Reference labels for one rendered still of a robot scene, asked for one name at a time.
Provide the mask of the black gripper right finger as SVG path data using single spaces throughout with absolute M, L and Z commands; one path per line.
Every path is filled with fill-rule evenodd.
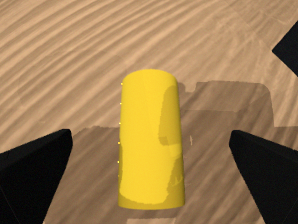
M 229 148 L 265 224 L 298 224 L 298 151 L 241 130 Z

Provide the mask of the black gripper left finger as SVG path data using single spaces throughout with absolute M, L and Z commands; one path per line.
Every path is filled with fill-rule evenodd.
M 61 129 L 0 153 L 0 224 L 43 224 L 72 147 Z

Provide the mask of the yellow tall cylinder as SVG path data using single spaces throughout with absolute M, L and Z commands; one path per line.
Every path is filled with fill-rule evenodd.
M 145 69 L 122 81 L 118 206 L 157 210 L 185 205 L 177 79 Z

